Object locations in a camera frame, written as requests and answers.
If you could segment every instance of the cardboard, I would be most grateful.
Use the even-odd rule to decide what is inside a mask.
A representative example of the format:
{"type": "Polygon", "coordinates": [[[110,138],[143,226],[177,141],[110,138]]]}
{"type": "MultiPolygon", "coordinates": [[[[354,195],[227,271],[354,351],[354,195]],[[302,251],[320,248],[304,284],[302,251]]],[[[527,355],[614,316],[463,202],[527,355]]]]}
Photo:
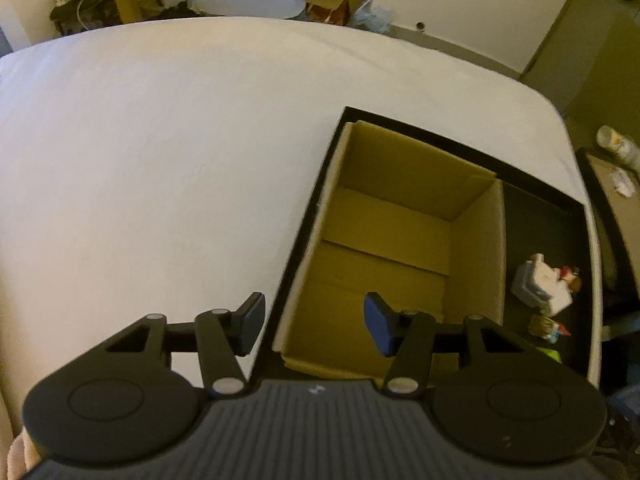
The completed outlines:
{"type": "MultiPolygon", "coordinates": [[[[501,323],[504,274],[494,173],[411,137],[348,123],[274,349],[306,374],[381,383],[392,359],[378,353],[364,323],[367,292],[438,322],[480,313],[501,323]]],[[[438,356],[432,375],[456,365],[438,356]]]]}
{"type": "Polygon", "coordinates": [[[347,25],[365,0],[306,0],[306,14],[315,22],[347,25]]]}

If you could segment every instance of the black tray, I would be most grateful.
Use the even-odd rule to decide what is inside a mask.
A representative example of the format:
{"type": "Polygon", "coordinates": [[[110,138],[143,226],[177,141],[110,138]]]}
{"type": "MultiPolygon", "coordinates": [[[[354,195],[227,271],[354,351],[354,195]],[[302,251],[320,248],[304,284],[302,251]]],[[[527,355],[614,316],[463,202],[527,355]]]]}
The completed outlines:
{"type": "Polygon", "coordinates": [[[280,288],[273,303],[264,338],[260,344],[252,373],[252,381],[263,378],[302,378],[304,374],[284,367],[277,352],[271,349],[282,310],[289,295],[296,270],[300,265],[316,218],[318,199],[326,170],[334,154],[345,123],[367,121],[383,128],[412,137],[464,158],[478,166],[494,171],[504,182],[506,215],[506,293],[504,298],[504,326],[524,336],[535,346],[558,350],[562,362],[586,376],[591,350],[593,293],[591,287],[591,251],[584,206],[565,193],[542,182],[506,162],[479,152],[455,140],[422,130],[370,112],[347,107],[335,129],[334,136],[322,162],[318,179],[311,193],[300,230],[284,270],[280,288]],[[564,324],[571,336],[561,336],[555,345],[530,336],[529,319],[535,311],[510,293],[511,282],[519,264],[534,253],[543,253],[552,266],[580,268],[582,290],[574,303],[555,319],[564,324]]]}

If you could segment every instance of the small toy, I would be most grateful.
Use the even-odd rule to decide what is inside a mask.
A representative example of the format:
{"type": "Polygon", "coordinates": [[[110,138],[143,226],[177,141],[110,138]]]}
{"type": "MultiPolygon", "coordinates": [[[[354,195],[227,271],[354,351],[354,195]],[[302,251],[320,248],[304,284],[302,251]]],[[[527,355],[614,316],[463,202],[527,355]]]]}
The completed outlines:
{"type": "Polygon", "coordinates": [[[566,327],[546,316],[534,314],[529,321],[529,333],[555,344],[561,335],[571,335],[566,327]]]}
{"type": "Polygon", "coordinates": [[[534,254],[518,267],[511,292],[531,308],[538,308],[547,317],[556,316],[573,303],[573,294],[582,286],[579,269],[555,269],[544,262],[544,256],[534,254]]]}
{"type": "Polygon", "coordinates": [[[582,280],[578,274],[580,274],[578,267],[573,269],[566,266],[560,267],[560,279],[569,285],[569,290],[572,294],[577,294],[582,288],[582,280]]]}

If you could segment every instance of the black circular pad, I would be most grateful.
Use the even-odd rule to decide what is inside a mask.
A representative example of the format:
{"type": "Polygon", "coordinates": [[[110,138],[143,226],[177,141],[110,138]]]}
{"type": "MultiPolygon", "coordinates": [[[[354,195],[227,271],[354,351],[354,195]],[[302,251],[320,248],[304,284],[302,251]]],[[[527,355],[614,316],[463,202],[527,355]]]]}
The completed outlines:
{"type": "Polygon", "coordinates": [[[196,390],[185,378],[143,354],[118,352],[61,368],[30,391],[22,409],[42,452],[103,465],[165,449],[197,413],[196,390]]]}
{"type": "Polygon", "coordinates": [[[136,412],[144,399],[137,384],[97,379],[78,386],[69,397],[69,405],[76,415],[88,420],[117,420],[136,412]]]}
{"type": "Polygon", "coordinates": [[[542,420],[560,408],[560,395],[551,386],[531,380],[507,380],[488,389],[494,412],[513,420],[542,420]]]}
{"type": "Polygon", "coordinates": [[[587,454],[607,416],[583,377],[533,352],[491,354],[462,368],[434,390],[433,413],[457,446],[522,465],[587,454]]]}

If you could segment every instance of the ribbed gray surface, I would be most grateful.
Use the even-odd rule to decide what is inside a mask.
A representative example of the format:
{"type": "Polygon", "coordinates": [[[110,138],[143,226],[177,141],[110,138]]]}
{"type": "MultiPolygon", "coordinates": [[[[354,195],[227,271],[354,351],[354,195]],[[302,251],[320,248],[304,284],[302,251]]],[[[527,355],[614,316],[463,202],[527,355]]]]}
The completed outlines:
{"type": "Polygon", "coordinates": [[[381,396],[369,381],[264,381],[217,402],[161,456],[112,470],[46,461],[30,480],[601,480],[585,461],[521,470],[493,465],[440,436],[421,407],[381,396]]]}

